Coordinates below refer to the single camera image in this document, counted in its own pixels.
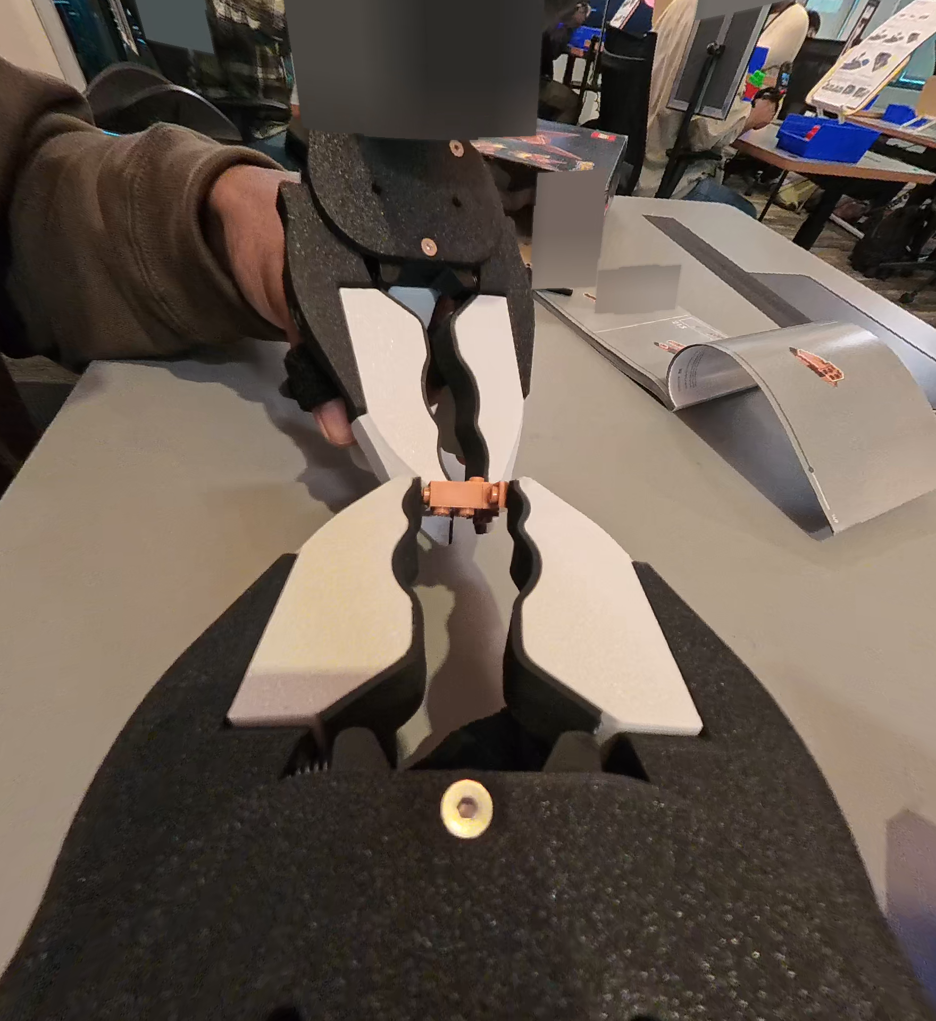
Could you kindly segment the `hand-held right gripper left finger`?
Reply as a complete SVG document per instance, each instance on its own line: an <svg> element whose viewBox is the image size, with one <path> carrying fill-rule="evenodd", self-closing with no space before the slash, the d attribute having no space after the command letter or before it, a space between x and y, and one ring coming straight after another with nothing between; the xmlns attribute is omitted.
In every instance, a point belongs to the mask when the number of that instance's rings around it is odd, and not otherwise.
<svg viewBox="0 0 936 1021"><path fill-rule="evenodd" d="M418 573L422 481L400 477L299 550L227 719L305 726L321 743L361 727L393 743L426 686Z"/></svg>

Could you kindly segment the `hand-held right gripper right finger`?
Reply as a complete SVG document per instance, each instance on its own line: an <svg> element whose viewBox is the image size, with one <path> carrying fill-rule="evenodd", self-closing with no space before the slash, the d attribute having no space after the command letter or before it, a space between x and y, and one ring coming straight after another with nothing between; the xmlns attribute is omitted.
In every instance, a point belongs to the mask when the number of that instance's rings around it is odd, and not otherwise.
<svg viewBox="0 0 936 1021"><path fill-rule="evenodd" d="M693 736L703 721L630 555L531 478L510 484L505 702L548 742L566 731Z"/></svg>

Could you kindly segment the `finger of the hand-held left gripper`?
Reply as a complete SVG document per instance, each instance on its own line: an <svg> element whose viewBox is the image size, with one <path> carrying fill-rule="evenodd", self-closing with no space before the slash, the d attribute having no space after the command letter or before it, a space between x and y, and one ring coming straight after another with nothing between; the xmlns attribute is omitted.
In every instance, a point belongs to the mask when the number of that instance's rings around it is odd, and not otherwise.
<svg viewBox="0 0 936 1021"><path fill-rule="evenodd" d="M440 478L438 430L424 395L428 344L420 318L385 292L339 292L364 395L354 435L380 481Z"/></svg>
<svg viewBox="0 0 936 1021"><path fill-rule="evenodd" d="M467 303L436 333L436 362L453 400L469 478L513 478L524 393L508 305Z"/></svg>

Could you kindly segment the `brown brick assembly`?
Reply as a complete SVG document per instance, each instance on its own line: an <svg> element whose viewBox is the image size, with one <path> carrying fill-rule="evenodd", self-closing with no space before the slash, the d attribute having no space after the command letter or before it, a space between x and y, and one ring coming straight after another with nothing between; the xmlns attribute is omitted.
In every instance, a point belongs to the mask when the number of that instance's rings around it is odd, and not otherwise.
<svg viewBox="0 0 936 1021"><path fill-rule="evenodd" d="M507 507L510 483L481 477L462 481L433 480L422 485L422 527L434 518L467 520L477 534L487 533Z"/></svg>

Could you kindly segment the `brick instruction booklet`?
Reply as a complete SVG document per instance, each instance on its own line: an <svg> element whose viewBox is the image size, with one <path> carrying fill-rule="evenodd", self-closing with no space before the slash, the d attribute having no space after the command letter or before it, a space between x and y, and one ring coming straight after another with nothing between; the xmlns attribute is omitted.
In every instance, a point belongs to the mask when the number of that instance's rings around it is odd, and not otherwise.
<svg viewBox="0 0 936 1021"><path fill-rule="evenodd" d="M684 311L598 324L590 294L537 298L812 538L936 491L936 414L860 325L724 337Z"/></svg>

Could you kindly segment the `person's left forearm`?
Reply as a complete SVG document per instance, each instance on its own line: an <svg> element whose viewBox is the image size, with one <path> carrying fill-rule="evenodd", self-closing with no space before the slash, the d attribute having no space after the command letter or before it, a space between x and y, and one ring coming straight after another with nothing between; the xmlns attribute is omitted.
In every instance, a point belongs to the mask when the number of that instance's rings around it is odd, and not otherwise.
<svg viewBox="0 0 936 1021"><path fill-rule="evenodd" d="M211 248L221 172L269 157L160 123L107 134L66 83L0 56L0 349L77 367L287 340Z"/></svg>

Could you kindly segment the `grey desk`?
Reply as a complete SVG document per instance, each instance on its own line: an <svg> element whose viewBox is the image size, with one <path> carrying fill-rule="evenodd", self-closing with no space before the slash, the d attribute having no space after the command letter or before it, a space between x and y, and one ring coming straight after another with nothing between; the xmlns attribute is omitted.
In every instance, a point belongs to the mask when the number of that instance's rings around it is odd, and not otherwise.
<svg viewBox="0 0 936 1021"><path fill-rule="evenodd" d="M75 810L173 661L371 478L278 392L278 345L92 364L0 503L0 974ZM556 317L518 464L742 658L832 785L936 993L936 491L817 540L742 477L738 399L673 415Z"/></svg>

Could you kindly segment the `person's left hand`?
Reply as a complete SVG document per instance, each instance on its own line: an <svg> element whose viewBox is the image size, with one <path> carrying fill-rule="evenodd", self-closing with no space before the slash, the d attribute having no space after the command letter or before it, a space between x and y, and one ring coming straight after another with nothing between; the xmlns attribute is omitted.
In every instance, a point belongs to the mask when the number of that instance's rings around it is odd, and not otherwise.
<svg viewBox="0 0 936 1021"><path fill-rule="evenodd" d="M234 165L221 172L206 198L208 243L247 304L285 332L291 348L302 338L284 289L284 229L277 198L281 184L299 180L298 172Z"/></svg>

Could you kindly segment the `brick set box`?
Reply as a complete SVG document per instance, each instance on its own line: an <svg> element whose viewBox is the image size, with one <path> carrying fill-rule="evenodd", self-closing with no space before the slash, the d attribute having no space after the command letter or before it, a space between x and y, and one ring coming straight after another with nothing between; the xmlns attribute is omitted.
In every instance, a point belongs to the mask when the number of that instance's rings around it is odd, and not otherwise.
<svg viewBox="0 0 936 1021"><path fill-rule="evenodd" d="M611 178L628 146L628 135L560 121L538 121L531 136L486 137L472 142L491 160L542 172L603 172Z"/></svg>

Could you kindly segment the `curled grey instruction booklet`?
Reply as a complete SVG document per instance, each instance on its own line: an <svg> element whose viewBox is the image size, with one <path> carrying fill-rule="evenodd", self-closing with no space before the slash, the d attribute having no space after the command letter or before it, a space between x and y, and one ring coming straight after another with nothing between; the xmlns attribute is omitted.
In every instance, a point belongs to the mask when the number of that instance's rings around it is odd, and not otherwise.
<svg viewBox="0 0 936 1021"><path fill-rule="evenodd" d="M684 213L680 202L648 200L642 215L684 255L747 301L768 325L860 325L906 364L936 411L936 328L827 265L810 252L752 227L723 206Z"/></svg>

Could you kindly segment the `wooden office table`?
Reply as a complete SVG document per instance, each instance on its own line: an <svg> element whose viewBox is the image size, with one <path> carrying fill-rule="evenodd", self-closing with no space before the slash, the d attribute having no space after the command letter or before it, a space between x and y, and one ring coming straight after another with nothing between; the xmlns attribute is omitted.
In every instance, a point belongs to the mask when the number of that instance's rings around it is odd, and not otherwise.
<svg viewBox="0 0 936 1021"><path fill-rule="evenodd" d="M807 160L781 150L778 144L779 127L775 124L742 135L732 146L744 156L785 174L795 173L806 178L821 188L821 197L815 211L801 224L793 244L809 250L832 212L847 192L851 181L896 183L898 185L932 185L936 174L921 171L895 158L873 152L866 152L855 163L841 163L825 160Z"/></svg>

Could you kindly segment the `stack of blue bins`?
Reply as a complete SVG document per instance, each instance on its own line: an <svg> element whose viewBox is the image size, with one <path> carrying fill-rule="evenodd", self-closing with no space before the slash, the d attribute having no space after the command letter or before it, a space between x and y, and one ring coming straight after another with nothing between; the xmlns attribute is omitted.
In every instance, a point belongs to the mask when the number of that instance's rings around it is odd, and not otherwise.
<svg viewBox="0 0 936 1021"><path fill-rule="evenodd" d="M790 114L781 121L776 147L800 160L857 163L881 132L853 121Z"/></svg>

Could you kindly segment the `black backpack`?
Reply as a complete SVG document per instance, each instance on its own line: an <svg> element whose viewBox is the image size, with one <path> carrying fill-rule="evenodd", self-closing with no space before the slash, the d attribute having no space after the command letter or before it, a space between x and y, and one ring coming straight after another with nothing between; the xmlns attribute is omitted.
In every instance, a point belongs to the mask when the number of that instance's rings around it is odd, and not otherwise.
<svg viewBox="0 0 936 1021"><path fill-rule="evenodd" d="M936 198L906 202L896 210L874 211L863 238L849 256L851 268L868 278L886 279L907 273L921 264L936 266L936 250L924 261L923 244L936 232Z"/></svg>

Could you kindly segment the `white board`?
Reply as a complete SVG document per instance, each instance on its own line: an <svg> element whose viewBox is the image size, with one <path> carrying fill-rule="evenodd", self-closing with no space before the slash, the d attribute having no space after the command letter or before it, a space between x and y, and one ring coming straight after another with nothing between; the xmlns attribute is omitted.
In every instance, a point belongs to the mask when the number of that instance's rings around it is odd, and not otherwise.
<svg viewBox="0 0 936 1021"><path fill-rule="evenodd" d="M936 35L936 1L912 1L842 53L806 97L818 111L861 111Z"/></svg>

